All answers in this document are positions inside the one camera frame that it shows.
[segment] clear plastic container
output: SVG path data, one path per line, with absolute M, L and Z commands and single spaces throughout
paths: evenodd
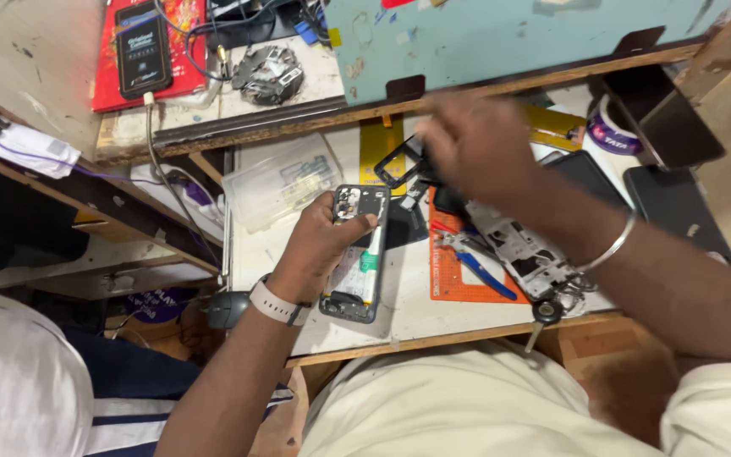
M 249 233 L 266 229 L 343 183 L 343 174 L 320 133 L 269 148 L 268 156 L 222 178 L 233 219 Z

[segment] white shirt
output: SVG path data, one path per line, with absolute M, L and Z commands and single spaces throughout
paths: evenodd
M 92 381 L 61 329 L 0 296 L 0 455 L 82 455 Z
M 300 455 L 731 455 L 731 363 L 682 379 L 660 451 L 591 419 L 558 363 L 516 351 L 478 341 L 353 360 L 312 404 Z

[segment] green label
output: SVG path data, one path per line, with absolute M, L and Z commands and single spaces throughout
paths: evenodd
M 368 251 L 363 251 L 360 255 L 360 271 L 365 273 L 369 270 L 376 270 L 378 259 L 379 255 L 372 255 Z

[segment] hand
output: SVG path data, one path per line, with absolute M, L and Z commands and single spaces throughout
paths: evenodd
M 417 135 L 442 179 L 465 197 L 506 212 L 542 179 L 512 100 L 448 95 L 431 104 L 434 114 L 418 124 Z
M 312 303 L 326 286 L 331 271 L 352 243 L 377 226 L 377 216 L 361 214 L 334 225 L 332 192 L 324 192 L 302 213 L 278 265 L 267 280 L 275 296 L 290 303 Z

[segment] white paper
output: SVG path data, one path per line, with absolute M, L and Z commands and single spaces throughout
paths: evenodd
M 61 160 L 70 164 L 75 164 L 80 157 L 80 151 L 65 142 L 20 124 L 10 124 L 7 129 L 2 130 L 0 143 L 13 151 Z M 72 167 L 69 165 L 39 157 L 13 154 L 2 147 L 0 147 L 0 158 L 55 179 L 69 176 L 72 172 Z

